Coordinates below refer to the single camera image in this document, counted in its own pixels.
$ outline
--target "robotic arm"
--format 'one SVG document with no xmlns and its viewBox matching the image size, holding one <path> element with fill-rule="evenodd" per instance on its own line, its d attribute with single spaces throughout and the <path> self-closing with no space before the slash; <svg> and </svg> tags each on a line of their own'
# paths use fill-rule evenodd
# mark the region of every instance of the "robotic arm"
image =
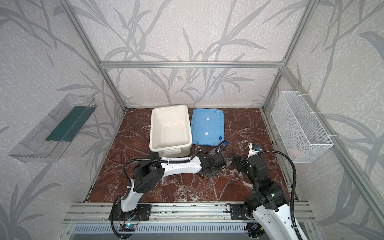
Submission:
<svg viewBox="0 0 384 240">
<path fill-rule="evenodd" d="M 137 203 L 141 196 L 155 188 L 163 177 L 180 173 L 198 173 L 214 178 L 217 172 L 226 166 L 221 154 L 226 146 L 219 151 L 220 145 L 215 152 L 200 151 L 191 157 L 167 158 L 153 153 L 148 158 L 140 159 L 141 161 L 135 165 L 133 179 L 126 175 L 127 164 L 124 164 L 123 174 L 131 184 L 127 186 L 127 192 L 118 203 L 120 219 L 130 219 L 130 216 L 137 211 Z M 266 152 L 270 151 L 261 152 L 260 147 L 251 143 L 248 158 L 233 154 L 232 166 L 239 172 L 247 173 L 253 186 L 252 196 L 244 200 L 245 214 L 250 219 L 254 218 L 272 240 L 306 240 L 301 227 L 296 225 L 293 205 L 290 205 L 293 203 L 293 196 L 290 203 L 281 187 L 270 179 L 268 166 L 260 156 Z"/>
</svg>

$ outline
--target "blue lid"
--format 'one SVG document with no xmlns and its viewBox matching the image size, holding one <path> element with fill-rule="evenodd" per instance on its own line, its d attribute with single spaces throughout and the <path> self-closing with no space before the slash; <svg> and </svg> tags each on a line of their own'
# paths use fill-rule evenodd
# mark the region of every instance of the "blue lid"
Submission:
<svg viewBox="0 0 384 240">
<path fill-rule="evenodd" d="M 224 140 L 224 113 L 217 109 L 193 110 L 192 144 L 217 146 Z"/>
</svg>

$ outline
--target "brown table surface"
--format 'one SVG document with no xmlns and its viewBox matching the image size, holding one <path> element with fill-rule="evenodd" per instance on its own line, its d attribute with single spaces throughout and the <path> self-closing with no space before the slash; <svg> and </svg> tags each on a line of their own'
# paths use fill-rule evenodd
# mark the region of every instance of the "brown table surface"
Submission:
<svg viewBox="0 0 384 240">
<path fill-rule="evenodd" d="M 192 117 L 194 108 L 189 108 Z M 248 155 L 250 142 L 259 143 L 263 150 L 273 150 L 260 109 L 258 108 L 222 108 L 224 112 L 224 139 L 229 145 L 223 153 L 226 169 L 219 171 L 214 179 L 198 174 L 177 174 L 163 178 L 157 187 L 143 195 L 140 202 L 237 202 L 252 194 L 252 185 L 247 175 L 239 173 L 230 166 L 232 153 L 244 157 Z M 89 202 L 113 202 L 117 195 L 127 190 L 127 181 L 121 174 L 122 165 L 129 159 L 145 157 L 151 153 L 149 149 L 149 133 L 151 128 L 151 111 L 149 108 L 128 109 L 113 141 L 107 159 L 88 198 Z M 190 152 L 196 149 L 210 151 L 214 146 L 193 145 Z M 271 179 L 278 183 L 288 194 L 282 172 L 276 156 L 263 155 Z M 132 175 L 134 164 L 127 167 Z"/>
</svg>

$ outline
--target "leaf pattern wallpaper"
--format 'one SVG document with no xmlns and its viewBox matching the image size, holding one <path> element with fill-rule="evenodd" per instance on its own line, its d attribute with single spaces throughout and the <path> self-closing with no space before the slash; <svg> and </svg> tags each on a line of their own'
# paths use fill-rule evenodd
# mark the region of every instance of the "leaf pattern wallpaper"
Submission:
<svg viewBox="0 0 384 240">
<path fill-rule="evenodd" d="M 384 196 L 384 1 L 330 3 L 316 7 L 288 67 Z M 272 128 L 275 99 L 291 90 L 286 80 L 279 87 L 266 109 Z M 384 239 L 332 150 L 296 169 L 299 195 L 311 203 L 325 239 Z"/>
<path fill-rule="evenodd" d="M 53 239 L 82 202 L 124 115 L 58 1 L 0 3 L 0 239 Z M 8 155 L 68 93 L 95 112 L 57 163 Z"/>
<path fill-rule="evenodd" d="M 306 0 L 71 3 L 102 61 L 281 61 L 307 5 Z M 261 96 L 268 94 L 277 69 L 108 73 L 127 106 L 245 107 L 263 105 Z"/>
</svg>

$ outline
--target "perforated metal strip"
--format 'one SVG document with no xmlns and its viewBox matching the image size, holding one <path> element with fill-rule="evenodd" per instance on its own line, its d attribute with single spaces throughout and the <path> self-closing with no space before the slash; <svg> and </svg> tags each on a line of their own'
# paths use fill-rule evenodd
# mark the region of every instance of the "perforated metal strip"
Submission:
<svg viewBox="0 0 384 240">
<path fill-rule="evenodd" d="M 135 233 L 243 233 L 243 223 L 139 223 Z M 112 233 L 107 223 L 78 223 L 73 234 Z"/>
</svg>

